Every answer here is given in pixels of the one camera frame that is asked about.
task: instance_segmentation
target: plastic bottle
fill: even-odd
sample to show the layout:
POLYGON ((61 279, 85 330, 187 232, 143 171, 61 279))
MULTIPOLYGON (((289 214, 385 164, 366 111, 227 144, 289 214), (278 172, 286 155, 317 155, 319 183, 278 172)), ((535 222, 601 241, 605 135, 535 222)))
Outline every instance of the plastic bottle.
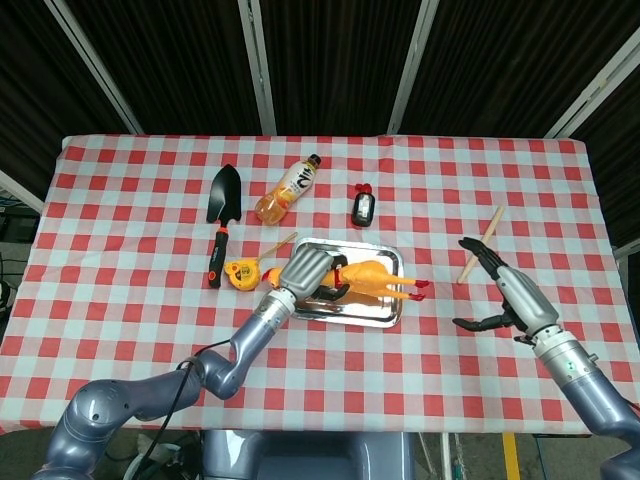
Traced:
POLYGON ((256 215, 267 225, 275 225, 287 213, 293 202, 306 192, 316 176, 320 157, 316 154, 293 164, 276 188, 256 203, 256 215))

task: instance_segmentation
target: table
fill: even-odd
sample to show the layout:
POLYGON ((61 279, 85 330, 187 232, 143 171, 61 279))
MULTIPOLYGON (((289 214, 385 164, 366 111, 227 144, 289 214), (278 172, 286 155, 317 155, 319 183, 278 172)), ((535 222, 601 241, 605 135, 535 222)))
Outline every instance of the table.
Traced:
POLYGON ((0 349, 3 431, 53 425, 86 382, 169 371, 242 324, 266 285, 215 291, 204 273, 217 229, 205 221, 209 188, 226 163, 242 178, 245 212, 230 224, 228 258, 298 231, 395 246, 405 274, 433 284, 388 330, 290 321, 237 396, 203 393, 172 428, 585 432, 513 330, 451 323, 500 309, 479 267, 454 283, 466 260, 458 239, 479 237, 500 204, 491 245, 537 281, 621 393, 640 397, 640 355, 580 142, 90 135, 67 139, 58 158, 0 349), (311 153, 322 157, 313 188, 278 227, 262 226, 248 211, 311 153), (354 229, 363 182, 376 215, 354 229))

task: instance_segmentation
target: tape measure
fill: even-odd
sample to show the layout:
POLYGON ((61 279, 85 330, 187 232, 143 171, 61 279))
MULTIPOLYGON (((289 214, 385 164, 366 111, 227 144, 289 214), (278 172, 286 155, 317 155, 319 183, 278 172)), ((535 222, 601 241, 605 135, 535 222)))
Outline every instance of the tape measure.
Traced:
POLYGON ((225 263, 224 271, 229 275, 231 285, 243 292, 256 288, 260 283, 260 260, 267 255, 272 254, 284 244, 289 243, 297 234, 297 232, 292 233, 287 238, 279 242, 275 247, 267 250, 259 257, 241 258, 240 260, 225 263))

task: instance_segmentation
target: metal tray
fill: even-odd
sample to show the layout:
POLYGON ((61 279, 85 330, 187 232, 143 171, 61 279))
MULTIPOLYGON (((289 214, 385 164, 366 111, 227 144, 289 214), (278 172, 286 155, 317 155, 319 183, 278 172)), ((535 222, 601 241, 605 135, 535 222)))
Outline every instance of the metal tray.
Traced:
MULTIPOLYGON (((400 252, 392 247, 369 243, 340 242, 318 238, 301 238, 294 252, 303 245, 325 250, 332 255, 342 254, 349 263, 376 260, 393 275, 404 275, 404 264, 400 252)), ((402 286, 392 287, 400 291, 402 286)), ((296 304, 294 316, 305 320, 361 325, 365 327, 389 328, 398 323, 402 311, 402 300, 397 298, 374 298, 348 292, 336 302, 307 299, 296 304)))

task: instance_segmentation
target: yellow rubber chicken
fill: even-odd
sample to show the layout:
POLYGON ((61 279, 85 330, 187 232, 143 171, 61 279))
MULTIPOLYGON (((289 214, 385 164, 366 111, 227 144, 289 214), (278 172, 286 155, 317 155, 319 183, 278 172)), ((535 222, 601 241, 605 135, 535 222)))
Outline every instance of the yellow rubber chicken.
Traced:
MULTIPOLYGON (((280 285, 280 272, 282 268, 268 270, 263 279, 267 279, 273 288, 280 285)), ((349 285, 349 291, 361 293, 371 297, 392 297, 403 300, 422 301, 425 296, 422 293, 396 292, 388 288, 389 285, 415 285, 418 288, 429 285, 427 280, 414 280, 402 278, 387 272, 386 267, 375 260, 353 263, 341 268, 331 270, 322 279, 322 285, 330 288, 340 288, 349 285)))

